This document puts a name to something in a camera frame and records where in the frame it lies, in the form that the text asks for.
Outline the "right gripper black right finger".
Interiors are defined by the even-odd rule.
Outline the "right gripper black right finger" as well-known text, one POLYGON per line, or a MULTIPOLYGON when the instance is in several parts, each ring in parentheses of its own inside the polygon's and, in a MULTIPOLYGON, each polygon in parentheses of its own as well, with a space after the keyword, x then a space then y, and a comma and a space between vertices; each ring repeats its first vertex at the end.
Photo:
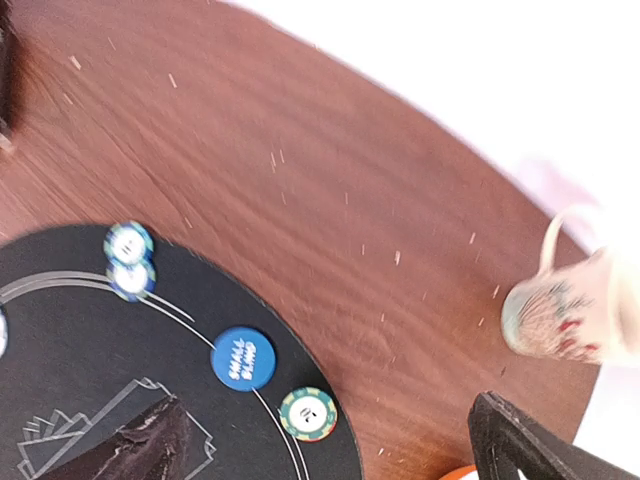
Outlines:
POLYGON ((524 411, 488 391, 468 415, 481 479, 634 479, 636 476, 556 437, 524 411))

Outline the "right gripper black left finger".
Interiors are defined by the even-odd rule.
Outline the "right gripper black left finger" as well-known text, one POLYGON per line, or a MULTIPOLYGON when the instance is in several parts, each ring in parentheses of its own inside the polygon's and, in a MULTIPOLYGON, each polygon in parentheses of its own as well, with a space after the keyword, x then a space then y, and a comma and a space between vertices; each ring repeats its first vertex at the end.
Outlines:
POLYGON ((118 393, 93 416, 66 417, 34 440, 36 479, 194 479, 200 424, 169 393, 118 393))

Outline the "blue small blind button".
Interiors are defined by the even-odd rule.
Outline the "blue small blind button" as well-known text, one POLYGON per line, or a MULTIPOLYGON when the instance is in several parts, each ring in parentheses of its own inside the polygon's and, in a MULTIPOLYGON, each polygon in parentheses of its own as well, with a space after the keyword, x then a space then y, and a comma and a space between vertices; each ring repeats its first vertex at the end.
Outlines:
POLYGON ((216 377, 228 388, 251 392, 271 381, 277 357, 264 334, 249 327, 233 327, 216 338, 211 366, 216 377))

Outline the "green yellow poker chip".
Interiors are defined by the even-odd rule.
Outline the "green yellow poker chip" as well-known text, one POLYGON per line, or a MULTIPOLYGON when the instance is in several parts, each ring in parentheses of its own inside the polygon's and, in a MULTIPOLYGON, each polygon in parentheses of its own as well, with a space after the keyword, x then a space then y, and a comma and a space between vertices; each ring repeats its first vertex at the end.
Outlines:
POLYGON ((280 423, 293 438, 318 442, 328 437, 338 422, 332 397, 315 387, 291 391, 281 402, 280 423))

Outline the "green white poker chip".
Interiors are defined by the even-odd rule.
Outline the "green white poker chip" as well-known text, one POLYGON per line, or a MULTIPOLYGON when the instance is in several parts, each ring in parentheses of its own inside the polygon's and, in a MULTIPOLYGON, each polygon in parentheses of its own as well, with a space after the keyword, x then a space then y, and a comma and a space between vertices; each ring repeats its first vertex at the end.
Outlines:
POLYGON ((154 243, 140 223, 128 221, 117 223, 108 230, 103 250, 110 262, 133 266, 151 258, 154 243))

